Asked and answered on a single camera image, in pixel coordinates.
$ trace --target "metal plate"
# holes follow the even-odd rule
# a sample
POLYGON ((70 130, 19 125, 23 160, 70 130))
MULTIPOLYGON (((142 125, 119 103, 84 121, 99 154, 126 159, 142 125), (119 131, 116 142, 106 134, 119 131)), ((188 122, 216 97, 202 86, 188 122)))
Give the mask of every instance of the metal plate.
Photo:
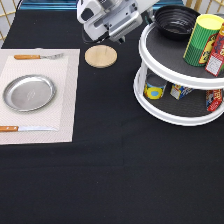
POLYGON ((42 75, 26 75, 4 90, 4 102, 17 111, 32 111, 49 103, 56 93, 53 82, 42 75))

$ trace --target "placemat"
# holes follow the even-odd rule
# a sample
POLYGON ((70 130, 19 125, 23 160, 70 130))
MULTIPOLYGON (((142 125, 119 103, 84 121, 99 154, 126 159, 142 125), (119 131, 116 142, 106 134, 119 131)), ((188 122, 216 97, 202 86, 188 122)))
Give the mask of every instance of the placemat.
POLYGON ((15 112, 1 98, 0 125, 50 126, 58 131, 0 133, 0 144, 70 142, 73 135, 79 50, 1 50, 0 94, 7 83, 27 74, 42 74, 55 83, 57 93, 46 107, 32 112, 15 112), (65 53, 57 60, 15 61, 15 54, 53 55, 65 53))

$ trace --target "shelf tier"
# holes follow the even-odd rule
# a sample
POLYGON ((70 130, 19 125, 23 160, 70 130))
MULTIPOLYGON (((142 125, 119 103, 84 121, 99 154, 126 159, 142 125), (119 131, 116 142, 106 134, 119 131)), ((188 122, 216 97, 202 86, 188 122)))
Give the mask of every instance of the shelf tier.
POLYGON ((171 83, 204 90, 223 88, 224 73, 214 77, 205 66, 194 67, 184 61, 187 43, 167 39, 153 23, 141 35, 139 53, 149 69, 171 83))
POLYGON ((153 116, 171 124, 183 126, 196 126, 209 123, 217 119, 224 112, 224 104, 212 113, 207 112, 205 104, 205 91, 194 90, 186 99, 176 100, 169 95, 170 85, 167 86, 164 96, 159 100, 146 99, 143 96, 143 88, 140 73, 137 72, 134 80, 134 93, 141 106, 153 116))

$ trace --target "knife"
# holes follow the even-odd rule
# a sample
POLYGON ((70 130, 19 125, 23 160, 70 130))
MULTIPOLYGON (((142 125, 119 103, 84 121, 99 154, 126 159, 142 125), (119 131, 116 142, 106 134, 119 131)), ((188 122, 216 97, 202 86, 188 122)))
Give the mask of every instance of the knife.
POLYGON ((0 132, 17 131, 57 131, 57 129, 44 126, 0 126, 0 132))
POLYGON ((40 55, 15 55, 14 58, 17 60, 25 60, 25 59, 51 59, 55 60, 63 57, 64 54, 56 54, 52 56, 40 56, 40 55))

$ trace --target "round wooden board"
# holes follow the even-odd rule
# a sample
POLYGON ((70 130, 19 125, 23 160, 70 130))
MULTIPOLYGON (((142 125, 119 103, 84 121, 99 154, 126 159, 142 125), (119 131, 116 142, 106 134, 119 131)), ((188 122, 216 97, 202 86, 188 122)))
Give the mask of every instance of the round wooden board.
POLYGON ((98 45, 89 48, 85 54, 86 62, 96 68, 106 68, 117 60, 117 52, 108 46, 98 45))

